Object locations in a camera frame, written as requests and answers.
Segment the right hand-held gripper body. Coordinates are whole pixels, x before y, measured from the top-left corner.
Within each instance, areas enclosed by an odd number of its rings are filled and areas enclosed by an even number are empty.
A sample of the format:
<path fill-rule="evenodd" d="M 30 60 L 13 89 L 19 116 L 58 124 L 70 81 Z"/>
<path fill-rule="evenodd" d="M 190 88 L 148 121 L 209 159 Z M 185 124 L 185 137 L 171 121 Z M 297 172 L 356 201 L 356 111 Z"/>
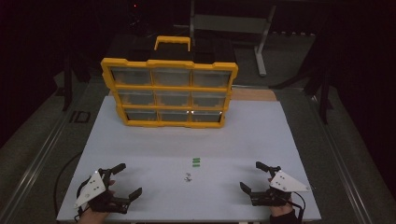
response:
<path fill-rule="evenodd" d="M 293 192 L 307 192 L 310 188 L 286 174 L 279 166 L 270 167 L 271 176 L 269 189 L 264 192 L 251 192 L 250 200 L 254 206 L 282 206 L 291 204 L 290 196 Z"/>

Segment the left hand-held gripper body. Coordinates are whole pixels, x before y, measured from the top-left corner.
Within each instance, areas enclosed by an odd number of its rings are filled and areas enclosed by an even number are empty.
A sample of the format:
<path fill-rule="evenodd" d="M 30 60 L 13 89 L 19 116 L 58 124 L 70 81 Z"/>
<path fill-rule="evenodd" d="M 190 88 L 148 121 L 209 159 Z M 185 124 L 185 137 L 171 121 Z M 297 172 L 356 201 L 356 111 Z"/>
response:
<path fill-rule="evenodd" d="M 87 204 L 95 212 L 126 214 L 130 205 L 129 199 L 117 198 L 109 190 L 110 169 L 99 169 L 78 187 L 74 207 L 79 212 Z"/>

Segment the clear plastic drawer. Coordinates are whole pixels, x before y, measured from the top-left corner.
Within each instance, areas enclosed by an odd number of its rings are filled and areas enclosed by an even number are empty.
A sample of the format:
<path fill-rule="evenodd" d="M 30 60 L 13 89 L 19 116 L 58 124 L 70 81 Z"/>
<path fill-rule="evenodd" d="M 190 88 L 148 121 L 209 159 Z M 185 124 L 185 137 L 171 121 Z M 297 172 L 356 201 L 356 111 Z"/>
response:
<path fill-rule="evenodd" d="M 193 122 L 219 122 L 220 118 L 220 111 L 194 110 L 191 112 L 191 120 Z"/>
<path fill-rule="evenodd" d="M 189 119 L 189 112 L 185 110 L 160 110 L 159 115 L 162 121 L 186 122 Z"/>

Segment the yellow black drawer organizer cabinet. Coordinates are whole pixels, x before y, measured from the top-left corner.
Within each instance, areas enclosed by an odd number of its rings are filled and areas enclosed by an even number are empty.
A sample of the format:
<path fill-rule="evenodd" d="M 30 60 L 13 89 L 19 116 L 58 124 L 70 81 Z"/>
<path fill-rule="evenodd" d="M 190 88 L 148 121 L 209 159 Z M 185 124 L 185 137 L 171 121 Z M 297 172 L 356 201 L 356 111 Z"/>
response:
<path fill-rule="evenodd" d="M 198 39 L 192 43 L 186 36 L 159 35 L 156 38 L 142 38 L 134 35 L 117 35 L 101 61 L 103 78 L 115 93 L 114 83 L 110 74 L 113 67 L 127 68 L 187 68 L 203 70 L 230 71 L 231 78 L 228 90 L 228 108 L 232 95 L 233 80 L 237 77 L 238 65 L 234 57 L 233 46 L 224 39 Z M 116 111 L 124 124 L 142 127 L 188 127 L 188 128 L 220 128 L 224 125 L 225 115 L 219 125 L 194 123 L 192 125 L 152 125 L 137 123 L 133 125 L 125 121 L 118 110 L 119 101 L 115 98 Z"/>

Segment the person's right hand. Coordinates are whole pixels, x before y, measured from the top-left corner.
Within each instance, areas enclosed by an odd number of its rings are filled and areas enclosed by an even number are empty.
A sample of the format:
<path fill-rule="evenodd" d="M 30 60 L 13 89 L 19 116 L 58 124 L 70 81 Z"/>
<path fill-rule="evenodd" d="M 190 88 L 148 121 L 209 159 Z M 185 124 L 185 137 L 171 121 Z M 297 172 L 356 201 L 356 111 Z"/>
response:
<path fill-rule="evenodd" d="M 272 217 L 281 217 L 293 211 L 293 207 L 289 203 L 282 206 L 270 206 L 269 209 Z"/>

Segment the person's left hand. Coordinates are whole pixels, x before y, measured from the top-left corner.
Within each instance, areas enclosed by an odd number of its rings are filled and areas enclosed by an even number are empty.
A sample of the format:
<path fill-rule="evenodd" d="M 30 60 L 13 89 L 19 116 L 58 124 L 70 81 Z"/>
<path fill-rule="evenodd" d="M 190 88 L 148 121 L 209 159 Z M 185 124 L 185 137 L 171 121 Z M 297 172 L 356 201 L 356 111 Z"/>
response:
<path fill-rule="evenodd" d="M 104 224 L 109 213 L 95 212 L 88 207 L 80 216 L 78 224 Z"/>

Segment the white table mat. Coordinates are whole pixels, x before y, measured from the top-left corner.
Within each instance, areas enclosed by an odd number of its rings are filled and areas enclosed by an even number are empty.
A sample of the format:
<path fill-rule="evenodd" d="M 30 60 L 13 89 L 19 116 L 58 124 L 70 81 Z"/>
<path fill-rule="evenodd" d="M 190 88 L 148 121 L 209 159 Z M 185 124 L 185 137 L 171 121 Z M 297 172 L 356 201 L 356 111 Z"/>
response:
<path fill-rule="evenodd" d="M 193 158 L 200 158 L 200 167 L 192 167 Z M 239 187 L 243 182 L 255 191 L 267 189 L 268 175 L 257 161 L 308 181 L 278 102 L 233 101 L 220 129 L 143 128 L 124 125 L 114 99 L 106 97 L 58 218 L 73 220 L 78 187 L 95 170 L 125 163 L 113 190 L 121 197 L 138 188 L 143 193 L 127 214 L 112 214 L 111 221 L 264 221 L 267 208 L 252 205 Z"/>

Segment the black metal stand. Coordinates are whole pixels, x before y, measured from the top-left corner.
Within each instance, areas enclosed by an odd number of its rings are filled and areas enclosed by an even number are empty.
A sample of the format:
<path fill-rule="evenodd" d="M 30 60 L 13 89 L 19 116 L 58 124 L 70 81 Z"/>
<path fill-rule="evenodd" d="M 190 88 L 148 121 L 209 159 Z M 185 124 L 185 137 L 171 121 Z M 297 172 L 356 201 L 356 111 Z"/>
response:
<path fill-rule="evenodd" d="M 73 51 L 67 51 L 64 55 L 63 111 L 66 111 L 73 101 L 72 75 L 75 75 L 79 82 L 88 82 L 91 79 L 88 66 L 82 57 Z"/>
<path fill-rule="evenodd" d="M 283 82 L 270 86 L 270 89 L 282 90 L 307 78 L 308 81 L 303 88 L 303 92 L 306 95 L 314 96 L 320 91 L 318 114 L 325 124 L 328 123 L 327 109 L 333 56 L 331 42 L 328 37 L 317 35 L 297 74 Z"/>

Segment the grid of clear plastic bins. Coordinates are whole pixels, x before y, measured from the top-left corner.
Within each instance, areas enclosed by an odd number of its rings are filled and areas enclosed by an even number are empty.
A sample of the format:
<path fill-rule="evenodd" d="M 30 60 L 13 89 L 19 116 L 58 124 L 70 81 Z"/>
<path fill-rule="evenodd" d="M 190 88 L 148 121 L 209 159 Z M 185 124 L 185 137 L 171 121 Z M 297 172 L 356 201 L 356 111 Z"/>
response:
<path fill-rule="evenodd" d="M 113 67 L 110 74 L 121 117 L 133 124 L 219 125 L 228 109 L 230 71 Z M 162 121 L 160 110 L 185 110 L 186 122 Z M 194 110 L 220 111 L 219 122 L 193 122 Z"/>

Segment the aluminium rail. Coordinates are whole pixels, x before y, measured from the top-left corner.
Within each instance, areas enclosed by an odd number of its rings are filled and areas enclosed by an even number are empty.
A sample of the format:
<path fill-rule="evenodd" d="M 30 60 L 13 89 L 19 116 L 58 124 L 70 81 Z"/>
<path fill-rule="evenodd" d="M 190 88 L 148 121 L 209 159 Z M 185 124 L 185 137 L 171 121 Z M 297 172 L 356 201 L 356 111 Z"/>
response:
<path fill-rule="evenodd" d="M 348 171 L 347 166 L 343 160 L 343 157 L 339 151 L 332 132 L 327 124 L 322 121 L 319 115 L 319 101 L 316 96 L 306 96 L 307 102 L 309 103 L 310 110 L 314 113 L 314 118 L 317 121 L 318 126 L 323 132 L 326 141 L 330 147 L 332 154 L 332 162 L 337 174 L 342 182 L 342 185 L 346 191 L 346 196 L 351 204 L 354 211 L 355 217 L 359 224 L 373 224 L 371 216 L 362 200 L 361 194 L 352 179 L 351 173 Z"/>
<path fill-rule="evenodd" d="M 11 224 L 80 100 L 51 96 L 0 148 L 0 224 Z"/>

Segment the grey metal table frame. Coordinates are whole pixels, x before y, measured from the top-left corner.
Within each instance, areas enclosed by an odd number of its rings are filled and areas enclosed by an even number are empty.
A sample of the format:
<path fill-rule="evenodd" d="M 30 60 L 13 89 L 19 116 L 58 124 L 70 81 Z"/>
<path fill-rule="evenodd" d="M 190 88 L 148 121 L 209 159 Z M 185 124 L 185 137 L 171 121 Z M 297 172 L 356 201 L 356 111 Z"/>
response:
<path fill-rule="evenodd" d="M 256 34 L 261 36 L 261 41 L 254 47 L 254 55 L 259 75 L 265 77 L 267 71 L 264 64 L 262 52 L 264 44 L 269 35 L 273 18 L 276 13 L 276 5 L 271 4 L 265 18 L 251 17 L 235 17 L 198 14 L 195 10 L 196 0 L 188 0 L 190 2 L 189 37 L 192 43 L 195 43 L 196 30 L 218 31 L 218 32 L 235 32 L 244 34 Z"/>

